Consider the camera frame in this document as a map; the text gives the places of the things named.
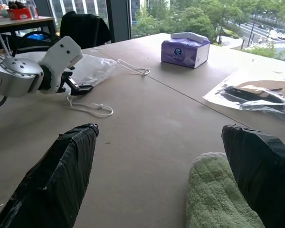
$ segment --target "wooden table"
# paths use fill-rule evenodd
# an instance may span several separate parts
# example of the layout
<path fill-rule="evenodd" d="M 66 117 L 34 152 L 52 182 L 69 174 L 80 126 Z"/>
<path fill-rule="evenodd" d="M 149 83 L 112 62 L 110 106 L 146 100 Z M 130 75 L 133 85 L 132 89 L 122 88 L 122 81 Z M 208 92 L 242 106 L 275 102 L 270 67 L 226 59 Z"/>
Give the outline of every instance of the wooden table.
<path fill-rule="evenodd" d="M 38 19 L 22 19 L 22 20 L 11 20 L 10 18 L 0 18 L 0 43 L 5 50 L 5 53 L 9 54 L 9 50 L 6 47 L 1 34 L 5 32 L 10 32 L 12 37 L 12 42 L 16 44 L 16 33 L 15 31 L 34 29 L 47 27 L 50 34 L 55 34 L 55 22 L 52 17 L 42 17 Z"/>
<path fill-rule="evenodd" d="M 236 116 L 223 107 L 219 110 L 201 97 L 255 56 L 211 47 L 209 61 L 195 70 L 162 64 L 158 44 L 166 37 L 159 34 L 84 50 L 151 69 L 148 77 L 141 77 L 117 67 L 113 77 L 82 98 L 83 103 L 112 107 L 109 118 L 72 110 L 66 99 L 40 93 L 8 99 L 0 107 L 0 209 L 59 133 L 92 122 L 99 125 L 100 134 L 74 227 L 185 227 L 192 161 L 205 152 L 223 152 L 222 127 L 247 121 L 240 112 Z M 225 63 L 222 55 L 234 60 Z M 266 122 L 265 114 L 251 115 L 254 120 L 248 124 L 285 141 L 285 123 Z"/>
<path fill-rule="evenodd" d="M 122 59 L 130 64 L 148 67 L 150 78 L 190 97 L 228 118 L 250 128 L 279 137 L 285 143 L 285 122 L 262 112 L 240 111 L 207 102 L 202 97 L 227 76 L 241 67 L 249 67 L 252 60 L 285 68 L 285 62 L 251 55 L 241 51 L 211 45 L 209 59 L 197 69 L 190 69 L 161 62 L 161 43 L 169 34 L 158 34 L 124 42 L 103 45 L 101 52 L 113 59 Z"/>

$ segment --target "chair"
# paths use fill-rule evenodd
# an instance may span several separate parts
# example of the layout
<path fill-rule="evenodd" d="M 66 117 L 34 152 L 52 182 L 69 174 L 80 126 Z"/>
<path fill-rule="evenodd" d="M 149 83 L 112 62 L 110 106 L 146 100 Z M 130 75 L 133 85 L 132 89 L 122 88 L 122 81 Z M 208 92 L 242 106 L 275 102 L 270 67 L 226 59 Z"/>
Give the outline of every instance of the chair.
<path fill-rule="evenodd" d="M 60 36 L 71 37 L 82 49 L 103 45 L 112 39 L 104 20 L 93 14 L 66 13 L 61 20 Z"/>

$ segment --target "black cable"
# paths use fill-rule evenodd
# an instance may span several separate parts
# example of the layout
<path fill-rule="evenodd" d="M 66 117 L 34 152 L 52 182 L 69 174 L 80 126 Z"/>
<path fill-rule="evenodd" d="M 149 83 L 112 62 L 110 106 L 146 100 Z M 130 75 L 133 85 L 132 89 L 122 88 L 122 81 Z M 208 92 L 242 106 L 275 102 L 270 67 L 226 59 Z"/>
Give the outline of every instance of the black cable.
<path fill-rule="evenodd" d="M 57 36 L 56 34 L 55 34 L 55 35 L 51 35 L 51 34 L 49 34 L 49 33 L 47 33 L 47 32 L 44 32 L 44 31 L 33 31 L 33 32 L 29 32 L 29 33 L 25 34 L 23 37 L 21 37 L 21 39 L 19 40 L 18 45 L 17 45 L 17 46 L 14 48 L 14 50 L 13 50 L 13 54 L 12 54 L 13 57 L 16 56 L 17 51 L 18 51 L 20 45 L 22 44 L 22 42 L 23 42 L 25 39 L 27 39 L 29 36 L 34 35 L 34 34 L 42 34 L 42 35 L 45 35 L 45 36 L 47 36 L 48 38 L 50 38 L 51 41 L 55 41 L 54 38 L 61 39 L 61 38 L 60 38 L 59 36 Z"/>
<path fill-rule="evenodd" d="M 4 98 L 0 101 L 0 106 L 2 106 L 6 102 L 7 99 L 8 97 L 4 96 Z"/>

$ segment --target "white string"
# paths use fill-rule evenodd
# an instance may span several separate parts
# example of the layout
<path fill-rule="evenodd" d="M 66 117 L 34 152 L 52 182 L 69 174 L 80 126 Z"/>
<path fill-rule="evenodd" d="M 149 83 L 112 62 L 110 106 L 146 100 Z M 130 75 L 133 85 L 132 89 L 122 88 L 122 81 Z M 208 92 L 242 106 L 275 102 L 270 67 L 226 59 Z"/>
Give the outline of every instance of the white string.
<path fill-rule="evenodd" d="M 8 37 L 5 37 L 5 40 L 6 40 L 6 43 L 7 43 L 7 45 L 8 45 L 9 52 L 11 53 L 11 51 L 10 51 L 10 44 L 9 44 L 9 39 L 8 39 Z"/>
<path fill-rule="evenodd" d="M 149 68 L 141 68 L 138 66 L 134 66 L 131 65 L 121 59 L 117 60 L 118 63 L 120 63 L 120 66 L 127 68 L 128 70 L 133 71 L 136 74 L 142 75 L 142 76 L 146 76 L 150 73 L 150 69 Z"/>
<path fill-rule="evenodd" d="M 149 68 L 141 68 L 141 67 L 138 67 L 138 66 L 134 66 L 134 65 L 131 65 L 131 64 L 129 64 L 129 63 L 127 63 L 127 62 L 125 62 L 125 61 L 123 61 L 121 59 L 117 60 L 117 62 L 119 63 L 120 66 L 125 67 L 128 70 L 131 70 L 131 71 L 133 71 L 136 74 L 139 74 L 139 75 L 142 75 L 142 76 L 146 76 L 146 75 L 148 75 L 150 73 L 150 69 Z M 82 112 L 86 112 L 86 113 L 92 114 L 92 115 L 97 116 L 97 117 L 108 117 L 108 116 L 111 116 L 114 113 L 113 109 L 111 107 L 103 105 L 103 104 L 96 104 L 96 103 L 91 103 L 91 104 L 73 103 L 74 97 L 71 95 L 71 93 L 68 93 L 66 98 L 67 98 L 68 102 L 70 103 L 70 106 L 73 109 L 78 110 L 78 111 L 82 111 Z M 75 108 L 74 105 L 83 106 L 83 107 L 86 107 L 86 108 L 89 108 L 89 109 L 91 109 L 91 108 L 102 109 L 102 110 L 109 111 L 110 113 L 104 114 L 104 113 L 98 113 L 98 112 L 90 111 L 90 110 L 87 110 L 87 109 Z"/>
<path fill-rule="evenodd" d="M 73 103 L 74 97 L 71 95 L 71 93 L 68 93 L 66 98 L 67 98 L 68 102 L 70 103 L 70 106 L 72 108 L 74 108 L 75 110 L 86 112 L 86 113 L 89 113 L 89 114 L 94 115 L 96 117 L 102 117 L 102 118 L 103 117 L 108 117 L 108 116 L 111 116 L 114 113 L 113 109 L 111 107 L 103 105 L 103 104 L 96 104 L 96 103 L 91 103 L 91 104 Z M 98 113 L 98 112 L 90 111 L 90 110 L 87 110 L 87 109 L 75 108 L 74 105 L 83 106 L 83 107 L 87 107 L 87 108 L 90 108 L 90 109 L 91 108 L 93 108 L 93 109 L 102 109 L 102 110 L 109 111 L 110 113 L 104 114 L 104 113 Z"/>

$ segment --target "clear plastic bag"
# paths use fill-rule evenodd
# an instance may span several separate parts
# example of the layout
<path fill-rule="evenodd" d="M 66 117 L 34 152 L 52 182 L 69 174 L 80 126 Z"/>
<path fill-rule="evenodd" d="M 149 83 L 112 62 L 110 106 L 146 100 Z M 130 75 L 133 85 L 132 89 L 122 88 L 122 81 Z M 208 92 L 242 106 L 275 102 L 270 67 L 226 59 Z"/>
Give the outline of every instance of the clear plastic bag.
<path fill-rule="evenodd" d="M 39 62 L 43 59 L 46 52 L 28 52 L 18 54 L 17 57 L 32 59 Z M 92 86 L 96 86 L 99 83 L 106 80 L 112 75 L 112 72 L 118 66 L 118 62 L 108 58 L 100 58 L 91 55 L 83 54 L 83 58 L 74 65 L 75 69 L 72 70 L 72 79 L 78 84 L 88 83 Z M 70 88 L 65 85 L 67 91 L 70 92 Z"/>
<path fill-rule="evenodd" d="M 285 65 L 255 61 L 231 74 L 203 98 L 238 110 L 262 111 L 285 121 Z"/>

